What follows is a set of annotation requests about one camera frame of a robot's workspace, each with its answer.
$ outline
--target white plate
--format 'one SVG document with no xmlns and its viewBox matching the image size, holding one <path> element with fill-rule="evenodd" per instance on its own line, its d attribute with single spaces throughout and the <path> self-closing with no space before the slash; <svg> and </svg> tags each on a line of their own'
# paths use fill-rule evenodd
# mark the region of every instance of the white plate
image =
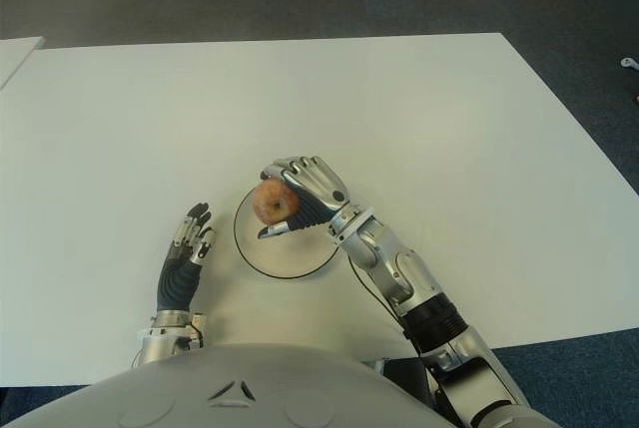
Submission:
<svg viewBox="0 0 639 428">
<path fill-rule="evenodd" d="M 238 250 L 255 270 L 276 278 L 298 278 L 325 265 L 337 251 L 326 225 L 315 225 L 271 238 L 258 239 L 265 226 L 253 212 L 253 192 L 238 207 L 234 232 Z"/>
</svg>

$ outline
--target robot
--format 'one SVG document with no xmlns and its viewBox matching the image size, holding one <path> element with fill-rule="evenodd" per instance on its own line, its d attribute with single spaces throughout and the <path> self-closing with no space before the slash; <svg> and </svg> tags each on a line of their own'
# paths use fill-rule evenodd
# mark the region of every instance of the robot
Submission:
<svg viewBox="0 0 639 428">
<path fill-rule="evenodd" d="M 215 232 L 208 205 L 180 223 L 158 284 L 158 311 L 141 333 L 136 368 L 57 400 L 9 426 L 550 428 L 421 257 L 370 208 L 349 196 L 319 157 L 274 161 L 262 179 L 300 198 L 258 237 L 325 223 L 330 240 L 362 268 L 412 342 L 432 382 L 434 409 L 373 369 L 336 353 L 277 344 L 204 344 L 190 312 Z"/>
</svg>

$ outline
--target gray carpet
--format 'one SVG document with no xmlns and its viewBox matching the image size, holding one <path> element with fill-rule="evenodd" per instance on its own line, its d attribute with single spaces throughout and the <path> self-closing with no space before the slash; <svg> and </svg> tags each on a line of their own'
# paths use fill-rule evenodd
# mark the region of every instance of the gray carpet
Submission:
<svg viewBox="0 0 639 428">
<path fill-rule="evenodd" d="M 502 32 L 639 192 L 639 73 L 619 67 L 639 60 L 638 1 L 0 0 L 0 38 L 42 35 L 51 48 Z M 564 426 L 635 427 L 638 345 L 630 330 L 498 355 Z M 46 390 L 3 391 L 0 424 L 60 393 Z"/>
</svg>

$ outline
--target white table surface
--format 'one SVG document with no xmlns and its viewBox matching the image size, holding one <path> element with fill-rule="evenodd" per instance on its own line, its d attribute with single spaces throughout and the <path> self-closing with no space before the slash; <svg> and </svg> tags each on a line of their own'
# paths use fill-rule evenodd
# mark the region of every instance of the white table surface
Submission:
<svg viewBox="0 0 639 428">
<path fill-rule="evenodd" d="M 41 50 L 3 96 L 2 385 L 127 369 L 197 201 L 210 343 L 412 355 L 343 256 L 282 281 L 238 254 L 236 207 L 290 155 L 323 156 L 493 347 L 639 324 L 639 199 L 499 34 Z"/>
<path fill-rule="evenodd" d="M 2 89 L 31 52 L 42 45 L 41 37 L 0 40 L 0 89 Z"/>
</svg>

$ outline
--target robot forearm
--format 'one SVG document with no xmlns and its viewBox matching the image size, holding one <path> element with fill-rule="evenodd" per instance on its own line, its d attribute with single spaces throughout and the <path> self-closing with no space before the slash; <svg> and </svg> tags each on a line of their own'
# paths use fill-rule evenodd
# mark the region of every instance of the robot forearm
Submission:
<svg viewBox="0 0 639 428">
<path fill-rule="evenodd" d="M 504 424 L 513 413 L 527 416 L 528 423 L 539 422 L 526 426 L 556 426 L 529 408 L 517 384 L 477 331 L 465 323 L 421 257 L 371 209 L 344 206 L 330 221 L 329 235 L 367 272 L 393 308 L 439 385 L 435 398 L 450 404 L 463 426 L 515 427 Z M 499 411 L 503 416 L 494 414 L 508 406 Z M 501 424 L 491 424 L 493 419 Z"/>
</svg>

